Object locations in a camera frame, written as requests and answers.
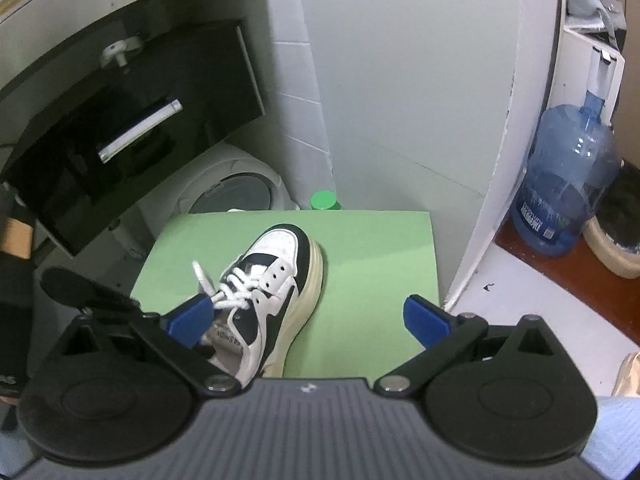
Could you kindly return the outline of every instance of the wooden shelf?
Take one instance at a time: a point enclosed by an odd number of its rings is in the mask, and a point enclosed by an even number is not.
[[[495,243],[590,306],[636,344],[640,344],[640,278],[626,280],[605,267],[580,238],[565,256],[537,253],[520,238],[509,219]]]

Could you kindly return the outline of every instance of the large plastic water bottle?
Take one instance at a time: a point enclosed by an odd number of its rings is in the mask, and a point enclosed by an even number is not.
[[[511,217],[520,236],[549,256],[573,248],[620,168],[613,132],[600,121],[615,63],[594,47],[582,107],[557,106],[540,119]]]

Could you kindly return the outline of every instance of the white logo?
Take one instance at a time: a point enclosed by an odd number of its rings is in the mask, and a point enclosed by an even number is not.
[[[300,386],[300,391],[303,392],[304,394],[310,394],[311,392],[314,392],[317,389],[318,387],[313,383],[309,383],[307,386]]]

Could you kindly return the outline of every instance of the green tabletop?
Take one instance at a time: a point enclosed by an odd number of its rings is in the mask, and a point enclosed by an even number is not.
[[[402,322],[420,294],[438,304],[429,213],[255,211],[183,215],[162,231],[132,292],[143,310],[165,314],[196,292],[191,261],[217,279],[267,228],[292,223],[322,247],[323,292],[294,341],[286,377],[374,380],[422,350]]]

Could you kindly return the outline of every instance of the gray ribbed surface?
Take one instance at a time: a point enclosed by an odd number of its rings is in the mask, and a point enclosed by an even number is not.
[[[256,380],[212,400],[180,438],[110,469],[41,460],[19,480],[595,480],[578,459],[521,469],[482,463],[444,444],[410,402],[385,400],[363,380]]]

